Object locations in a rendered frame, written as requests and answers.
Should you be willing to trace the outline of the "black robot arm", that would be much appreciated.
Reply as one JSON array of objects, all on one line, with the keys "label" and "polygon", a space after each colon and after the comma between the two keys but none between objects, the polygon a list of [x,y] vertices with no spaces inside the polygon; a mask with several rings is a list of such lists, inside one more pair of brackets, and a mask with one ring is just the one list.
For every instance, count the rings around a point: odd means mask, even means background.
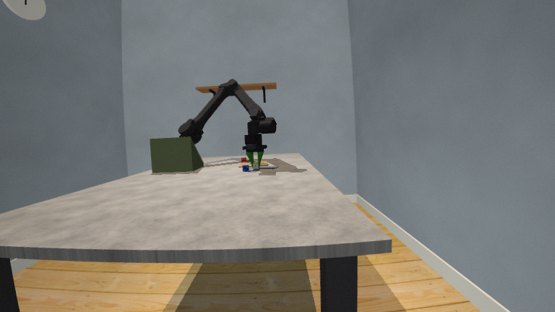
[{"label": "black robot arm", "polygon": [[217,93],[194,120],[189,119],[179,127],[179,137],[191,137],[194,144],[198,143],[204,133],[202,130],[204,125],[228,96],[236,96],[242,106],[245,107],[252,120],[247,123],[248,134],[252,135],[244,135],[246,148],[253,150],[256,149],[256,146],[262,146],[261,134],[274,134],[276,132],[277,123],[274,118],[266,118],[261,107],[244,92],[234,79],[220,84]]}]

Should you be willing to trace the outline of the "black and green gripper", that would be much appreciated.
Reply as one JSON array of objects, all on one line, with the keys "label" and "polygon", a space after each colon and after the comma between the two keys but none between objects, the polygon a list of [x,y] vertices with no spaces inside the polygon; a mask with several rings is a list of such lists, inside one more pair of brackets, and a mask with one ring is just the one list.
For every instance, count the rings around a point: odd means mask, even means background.
[{"label": "black and green gripper", "polygon": [[251,162],[251,166],[253,168],[254,163],[254,152],[257,152],[258,155],[258,166],[260,167],[261,159],[264,153],[264,149],[267,148],[267,145],[256,146],[256,149],[247,149],[246,146],[243,147],[243,150],[246,150],[246,155]]}]

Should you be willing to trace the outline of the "tan square mat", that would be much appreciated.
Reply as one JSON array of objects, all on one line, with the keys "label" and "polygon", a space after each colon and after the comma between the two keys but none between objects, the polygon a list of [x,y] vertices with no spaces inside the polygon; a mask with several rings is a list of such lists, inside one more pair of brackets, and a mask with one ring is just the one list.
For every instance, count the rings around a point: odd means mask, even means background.
[{"label": "tan square mat", "polygon": [[[242,165],[249,165],[251,167],[251,162],[241,162],[239,168],[242,168]],[[267,161],[261,161],[260,166],[268,166]]]}]

